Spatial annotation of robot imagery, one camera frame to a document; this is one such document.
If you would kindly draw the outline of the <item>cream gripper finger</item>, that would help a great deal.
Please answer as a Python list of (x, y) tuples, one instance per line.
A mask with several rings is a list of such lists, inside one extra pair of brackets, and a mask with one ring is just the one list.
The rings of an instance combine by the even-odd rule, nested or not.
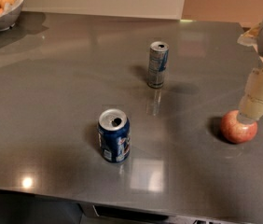
[(263, 116), (263, 67), (254, 68), (250, 73), (244, 96), (239, 104), (237, 120), (243, 124), (252, 124)]
[(246, 32), (239, 36), (237, 42), (240, 45), (251, 47), (257, 44), (257, 38), (260, 30), (260, 24), (254, 25), (249, 28)]

